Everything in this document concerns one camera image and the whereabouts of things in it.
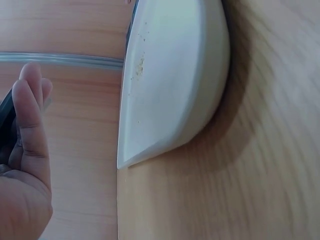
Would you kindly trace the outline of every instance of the wooden table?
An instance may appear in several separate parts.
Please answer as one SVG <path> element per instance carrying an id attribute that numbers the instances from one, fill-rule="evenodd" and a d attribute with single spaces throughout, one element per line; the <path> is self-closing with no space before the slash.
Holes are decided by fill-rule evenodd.
<path id="1" fill-rule="evenodd" d="M 120 240 L 320 238 L 320 2 L 223 4 L 221 106 L 189 144 L 118 171 Z"/>

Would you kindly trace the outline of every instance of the white bowl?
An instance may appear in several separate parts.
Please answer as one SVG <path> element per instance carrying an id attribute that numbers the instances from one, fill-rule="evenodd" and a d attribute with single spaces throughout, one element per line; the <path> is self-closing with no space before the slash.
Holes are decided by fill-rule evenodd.
<path id="1" fill-rule="evenodd" d="M 123 70 L 118 169 L 189 142 L 218 107 L 229 59 L 220 0 L 139 0 Z"/>

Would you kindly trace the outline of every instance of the wood grain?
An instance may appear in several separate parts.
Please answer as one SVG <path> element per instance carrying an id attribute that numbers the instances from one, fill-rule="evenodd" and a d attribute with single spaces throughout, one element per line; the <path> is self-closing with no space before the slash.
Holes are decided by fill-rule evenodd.
<path id="1" fill-rule="evenodd" d="M 0 97 L 21 65 L 0 63 Z M 45 240 L 116 240 L 117 139 L 121 72 L 41 66 L 53 82 L 45 113 L 53 217 Z"/>
<path id="2" fill-rule="evenodd" d="M 124 0 L 2 0 L 0 51 L 123 58 L 132 6 Z"/>
<path id="3" fill-rule="evenodd" d="M 320 2 L 223 4 L 221 106 L 186 146 L 118 171 L 120 240 L 320 238 Z"/>

